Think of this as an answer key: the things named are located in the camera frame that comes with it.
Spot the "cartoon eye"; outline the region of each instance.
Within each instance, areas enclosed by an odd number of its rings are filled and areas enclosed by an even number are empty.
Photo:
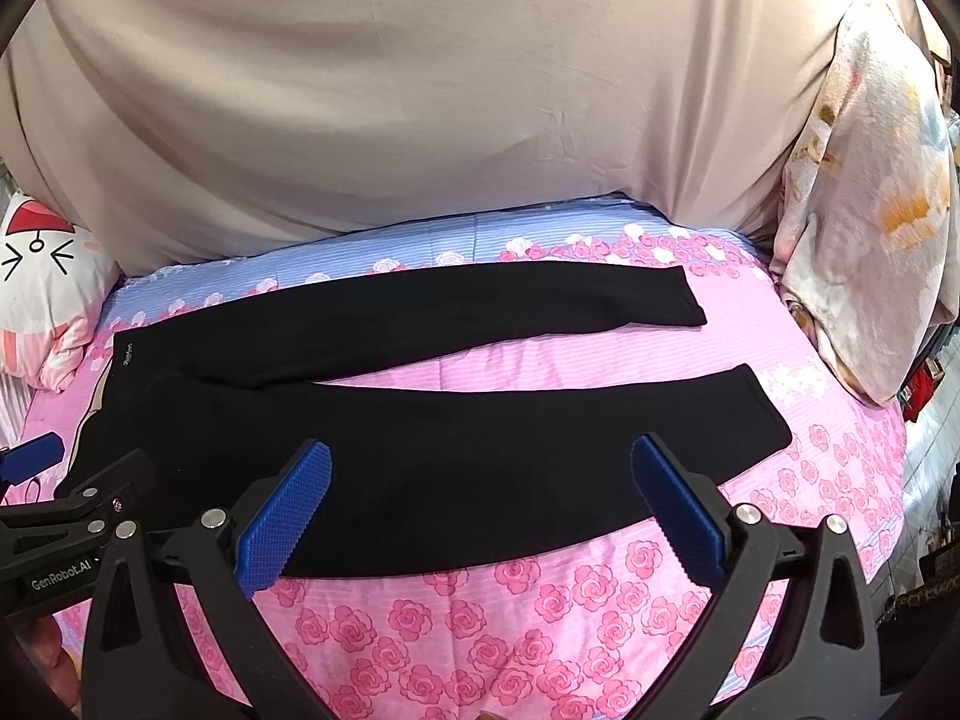
[[[3,279],[4,281],[7,281],[13,275],[13,271],[15,271],[16,267],[23,261],[23,255],[19,251],[13,248],[10,244],[7,244],[7,248],[13,252],[13,257],[0,263],[0,268],[10,264],[13,264],[13,267],[7,271],[7,275],[4,276]]]
[[[64,267],[64,264],[61,263],[61,260],[72,260],[73,255],[63,254],[62,252],[66,247],[72,244],[72,242],[73,242],[73,239],[71,238],[69,241],[65,242],[64,244],[60,244],[53,251],[50,252],[50,256],[53,258],[54,262],[56,263],[56,266],[61,270],[61,273],[64,276],[66,276],[66,268]]]

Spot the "black pants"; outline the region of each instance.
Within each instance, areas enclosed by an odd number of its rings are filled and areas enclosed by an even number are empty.
[[[789,444],[745,365],[573,391],[312,383],[631,322],[704,317],[679,269],[573,263],[349,279],[175,317],[118,334],[103,408],[61,490],[139,446],[157,488],[131,514],[175,527],[229,507],[315,437],[331,449],[333,482],[285,573],[391,576],[539,554],[648,517],[629,456],[649,431],[718,482]]]

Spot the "metal bolt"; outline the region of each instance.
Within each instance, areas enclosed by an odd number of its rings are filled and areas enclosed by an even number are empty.
[[[763,514],[752,503],[741,503],[736,507],[736,518],[747,525],[755,525],[760,522]]]
[[[205,528],[219,528],[226,521],[227,513],[223,509],[210,509],[200,518],[200,523]]]
[[[115,531],[117,538],[130,538],[134,533],[136,533],[136,522],[125,519],[119,525]]]
[[[837,536],[847,532],[847,521],[839,514],[831,514],[827,517],[827,528],[830,528]]]

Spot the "bed sheet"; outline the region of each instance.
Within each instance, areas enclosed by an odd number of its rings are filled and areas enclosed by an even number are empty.
[[[112,334],[125,327],[305,282],[546,257],[683,264],[707,326],[510,341],[342,383],[584,388],[685,378],[747,362],[794,440],[724,485],[724,493],[782,522],[810,525],[840,512],[868,577],[877,571],[902,524],[905,435],[896,408],[863,406],[833,379],[746,242],[733,233],[673,227],[611,199],[405,224],[128,282],[104,308],[74,384],[63,394],[37,396],[24,437],[55,430],[71,445],[112,355]],[[692,413],[691,429],[696,421]],[[65,464],[43,474],[40,494],[49,496],[64,474]],[[190,589],[179,592],[215,685],[241,698],[196,597]],[[470,570],[387,580],[281,579],[256,595],[256,605],[342,720],[474,720],[482,710],[510,720],[592,720],[630,709],[707,597],[685,579],[648,520],[546,555]],[[746,685],[781,600],[782,587],[772,586],[721,695]],[[85,618],[86,605],[61,613],[75,650]]]

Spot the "pink fabric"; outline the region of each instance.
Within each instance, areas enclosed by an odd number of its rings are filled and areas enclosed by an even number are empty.
[[[513,341],[344,384],[588,388],[678,379],[747,362],[794,440],[727,483],[728,499],[752,501],[777,521],[805,525],[840,512],[872,576],[901,528],[901,418],[894,408],[871,409],[843,390],[754,261],[736,247],[699,237],[662,239],[661,254],[649,264],[683,261],[690,247],[712,247],[717,265],[688,271],[707,313],[704,328],[626,327]],[[583,252],[568,247],[554,256],[590,259],[598,243],[604,256],[616,245],[630,245],[629,239],[593,239]],[[544,254],[535,242],[526,244],[520,258]],[[517,254],[505,247],[503,259]],[[109,355],[106,342],[98,343],[67,393],[71,399],[75,389],[83,401],[82,388],[89,399],[96,380],[91,362],[99,360],[100,367]],[[57,412],[49,408],[53,402]],[[67,439],[85,403],[74,410],[64,405],[64,396],[38,401],[28,432],[56,427]],[[696,429],[696,413],[689,418]],[[496,501],[490,517],[496,517]],[[622,716],[649,688],[707,597],[685,579],[656,523],[647,521],[550,554],[448,574],[283,579],[258,593],[256,605],[341,720],[474,720],[483,709],[511,720],[590,720]],[[240,697],[192,590],[181,589],[181,600],[214,683]],[[724,693],[741,689],[752,674],[781,600],[782,587],[773,586]],[[68,630],[83,630],[85,612],[78,607],[62,615]]]

